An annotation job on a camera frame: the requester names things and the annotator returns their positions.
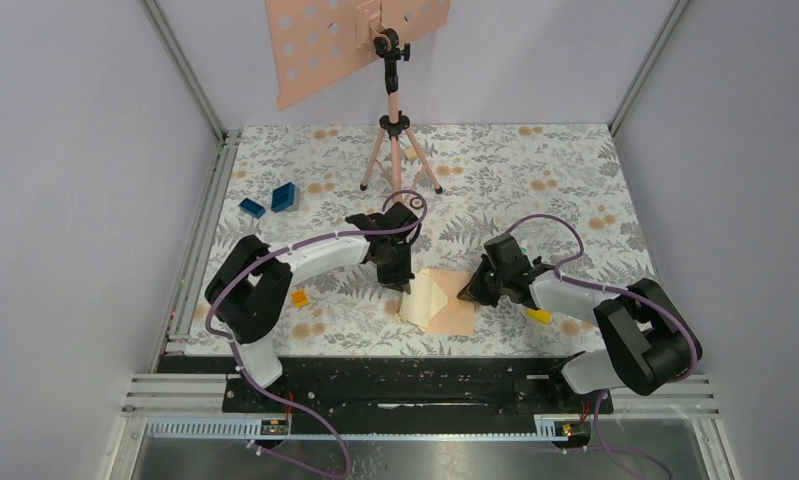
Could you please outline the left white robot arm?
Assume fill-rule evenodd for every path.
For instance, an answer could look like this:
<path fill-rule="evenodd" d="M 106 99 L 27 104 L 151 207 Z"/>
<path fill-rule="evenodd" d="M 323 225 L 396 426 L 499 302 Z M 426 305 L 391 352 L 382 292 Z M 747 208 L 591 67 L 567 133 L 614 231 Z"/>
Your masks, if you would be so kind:
<path fill-rule="evenodd" d="M 348 217 L 341 231 L 277 246 L 249 235 L 235 245 L 206 287 L 206 329 L 229 342 L 250 380 L 247 398 L 257 408 L 271 411 L 284 401 L 273 331 L 292 287 L 335 269 L 372 264 L 382 287 L 409 291 L 411 247 L 423 219 L 395 203 L 384 212 Z"/>

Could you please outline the floral patterned table mat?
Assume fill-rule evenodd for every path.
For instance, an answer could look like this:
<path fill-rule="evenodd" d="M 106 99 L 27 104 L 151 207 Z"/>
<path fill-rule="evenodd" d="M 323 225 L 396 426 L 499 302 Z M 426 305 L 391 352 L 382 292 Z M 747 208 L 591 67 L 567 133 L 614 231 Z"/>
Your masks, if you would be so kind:
<path fill-rule="evenodd" d="M 347 216 L 372 213 L 389 194 L 375 171 L 361 190 L 378 129 L 374 125 L 251 126 L 242 136 L 205 268 L 214 276 L 233 246 L 255 234 L 293 242 L 341 229 Z M 471 272 L 484 243 L 512 229 L 530 257 L 566 260 L 567 274 L 627 285 L 654 269 L 614 143 L 606 126 L 436 125 L 415 134 L 443 186 L 435 194 L 419 165 L 403 182 L 429 213 L 413 267 Z M 273 212 L 272 191 L 300 190 L 296 211 Z M 238 207 L 249 198 L 266 214 Z M 566 356 L 602 346 L 596 327 L 555 315 L 549 325 L 502 300 L 475 313 L 472 336 L 428 334 L 396 320 L 400 297 L 379 286 L 373 266 L 337 269 L 302 284 L 310 304 L 284 305 L 276 349 L 291 356 Z"/>

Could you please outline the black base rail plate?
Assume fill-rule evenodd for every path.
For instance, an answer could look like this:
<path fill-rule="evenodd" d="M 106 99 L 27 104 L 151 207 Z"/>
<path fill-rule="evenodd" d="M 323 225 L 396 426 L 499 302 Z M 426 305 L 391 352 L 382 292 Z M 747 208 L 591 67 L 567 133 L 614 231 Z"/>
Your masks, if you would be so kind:
<path fill-rule="evenodd" d="M 598 392 L 576 394 L 560 357 L 284 357 L 269 392 L 347 435 L 534 434 L 538 415 L 575 419 L 614 410 Z"/>

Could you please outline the tan paper envelope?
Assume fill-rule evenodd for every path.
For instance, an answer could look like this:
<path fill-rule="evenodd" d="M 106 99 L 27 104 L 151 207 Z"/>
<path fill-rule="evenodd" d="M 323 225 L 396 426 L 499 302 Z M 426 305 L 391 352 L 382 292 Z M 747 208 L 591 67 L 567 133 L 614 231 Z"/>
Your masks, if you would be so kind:
<path fill-rule="evenodd" d="M 411 293 L 402 294 L 398 312 L 424 333 L 472 336 L 476 307 L 457 298 L 471 276 L 466 271 L 420 270 L 410 282 Z"/>

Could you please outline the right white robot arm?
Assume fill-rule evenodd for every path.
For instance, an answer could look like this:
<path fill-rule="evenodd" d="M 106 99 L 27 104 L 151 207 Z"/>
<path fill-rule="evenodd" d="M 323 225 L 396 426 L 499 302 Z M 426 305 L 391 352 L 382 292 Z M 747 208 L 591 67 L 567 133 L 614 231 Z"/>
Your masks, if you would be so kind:
<path fill-rule="evenodd" d="M 481 263 L 458 297 L 491 307 L 506 297 L 599 329 L 603 348 L 565 361 L 548 386 L 550 402 L 564 412 L 599 390 L 627 388 L 648 396 L 691 373 L 702 357 L 699 340 L 657 282 L 616 287 L 569 277 L 540 258 L 529 259 L 510 234 L 485 243 Z"/>

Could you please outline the small blue toy brick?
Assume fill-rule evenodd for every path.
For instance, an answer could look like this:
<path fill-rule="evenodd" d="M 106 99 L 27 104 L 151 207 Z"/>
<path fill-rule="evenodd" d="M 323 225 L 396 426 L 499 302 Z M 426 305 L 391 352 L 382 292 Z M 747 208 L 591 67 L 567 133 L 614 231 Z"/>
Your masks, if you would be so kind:
<path fill-rule="evenodd" d="M 266 214 L 264 206 L 249 198 L 241 200 L 238 207 L 241 211 L 254 219 L 260 219 Z"/>

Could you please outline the orange square toy brick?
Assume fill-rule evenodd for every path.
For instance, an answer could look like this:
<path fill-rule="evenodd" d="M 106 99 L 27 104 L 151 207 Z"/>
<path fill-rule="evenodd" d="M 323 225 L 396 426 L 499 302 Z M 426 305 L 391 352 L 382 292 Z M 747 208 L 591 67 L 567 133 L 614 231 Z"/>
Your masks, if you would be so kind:
<path fill-rule="evenodd" d="M 290 294 L 290 299 L 292 305 L 297 309 L 304 308 L 305 306 L 310 304 L 309 297 L 304 290 L 293 291 Z"/>

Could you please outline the yellow toy brick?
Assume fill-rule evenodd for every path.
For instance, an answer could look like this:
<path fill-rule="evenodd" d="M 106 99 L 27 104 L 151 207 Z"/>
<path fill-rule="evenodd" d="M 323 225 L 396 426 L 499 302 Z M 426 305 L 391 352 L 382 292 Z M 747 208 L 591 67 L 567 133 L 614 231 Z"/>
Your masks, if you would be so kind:
<path fill-rule="evenodd" d="M 549 325 L 552 322 L 552 314 L 542 309 L 526 309 L 526 315 L 544 325 Z"/>

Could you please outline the large blue toy brick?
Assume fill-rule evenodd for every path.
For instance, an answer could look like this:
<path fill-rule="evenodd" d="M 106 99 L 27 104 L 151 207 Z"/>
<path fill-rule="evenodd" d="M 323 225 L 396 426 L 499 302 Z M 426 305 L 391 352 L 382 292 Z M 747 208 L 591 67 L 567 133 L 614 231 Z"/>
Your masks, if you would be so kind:
<path fill-rule="evenodd" d="M 271 210 L 273 212 L 296 211 L 299 208 L 300 190 L 296 184 L 288 182 L 272 191 Z"/>

